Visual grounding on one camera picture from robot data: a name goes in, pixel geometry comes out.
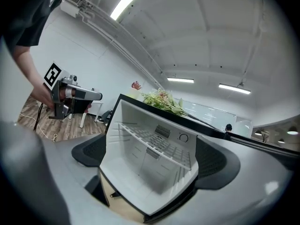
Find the white mini refrigerator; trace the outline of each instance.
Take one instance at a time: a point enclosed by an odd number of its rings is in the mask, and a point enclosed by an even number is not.
[[[203,199],[199,200],[199,208],[203,208],[197,213],[207,216],[218,207],[218,197],[236,196],[237,189],[248,190],[248,195],[253,197],[251,193],[257,190],[251,188],[249,192],[247,184],[263,187],[273,175],[286,183],[290,174],[278,160],[265,152],[228,141],[226,136],[229,137],[120,95],[106,130],[106,154],[100,170],[124,199],[149,216],[165,209],[191,184],[195,187],[191,200],[195,202],[199,196]],[[261,154],[262,168],[256,171],[259,175],[250,173],[259,165],[258,157],[251,157],[257,152]],[[267,166],[272,166],[271,172],[266,169],[266,161]],[[241,180],[245,182],[244,187],[239,187]],[[252,202],[251,198],[243,201]],[[188,201],[180,209],[191,204]]]

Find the wooden floor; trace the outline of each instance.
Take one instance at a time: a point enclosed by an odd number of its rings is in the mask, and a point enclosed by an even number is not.
[[[36,100],[29,97],[21,114],[36,119],[38,116],[38,109],[39,106]],[[22,115],[19,116],[18,123],[33,129],[35,120]],[[74,114],[72,119],[65,118],[64,120],[49,119],[48,116],[53,116],[53,111],[50,110],[47,112],[46,108],[43,107],[39,125],[50,140],[53,139],[54,134],[57,134],[57,137],[55,138],[56,142],[90,134],[104,133],[106,129],[106,126],[104,126],[103,123],[94,122],[95,117],[89,115],[87,115],[84,120],[83,128],[79,127],[82,117],[81,114]],[[45,138],[39,127],[37,127],[37,134],[42,138]]]

